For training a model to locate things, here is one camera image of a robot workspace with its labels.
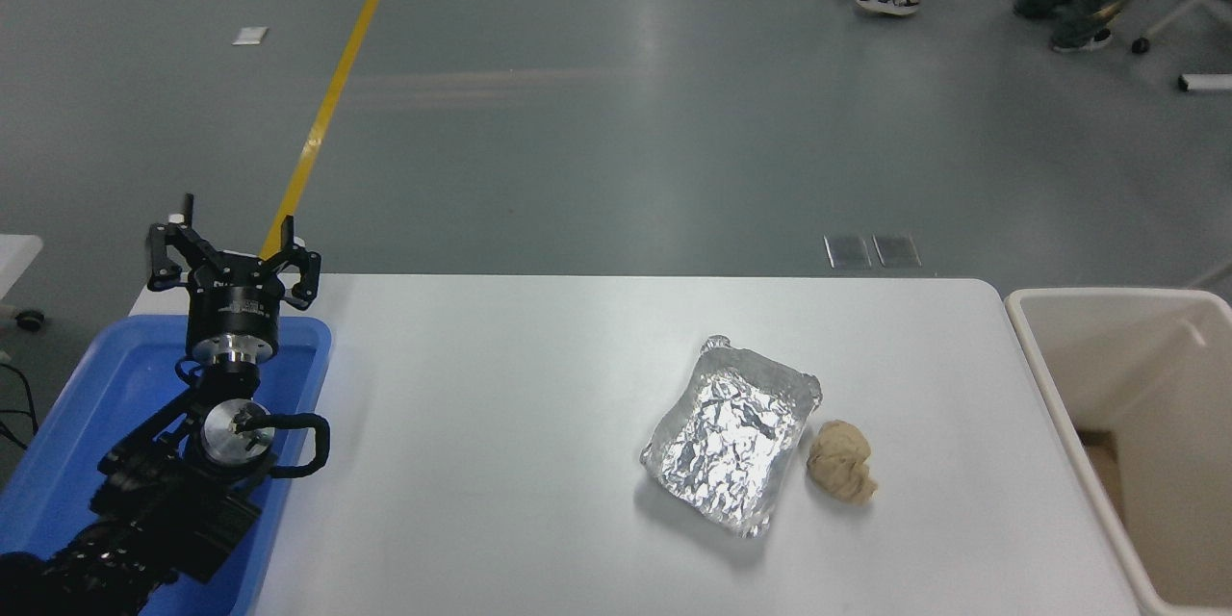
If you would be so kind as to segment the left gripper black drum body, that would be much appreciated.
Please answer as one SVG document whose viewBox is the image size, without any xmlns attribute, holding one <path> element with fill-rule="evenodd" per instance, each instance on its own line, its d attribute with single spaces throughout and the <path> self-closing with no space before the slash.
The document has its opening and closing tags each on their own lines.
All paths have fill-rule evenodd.
<svg viewBox="0 0 1232 616">
<path fill-rule="evenodd" d="M 255 257 L 223 255 L 218 264 L 188 261 L 188 339 L 224 334 L 276 340 L 283 282 Z"/>
</svg>

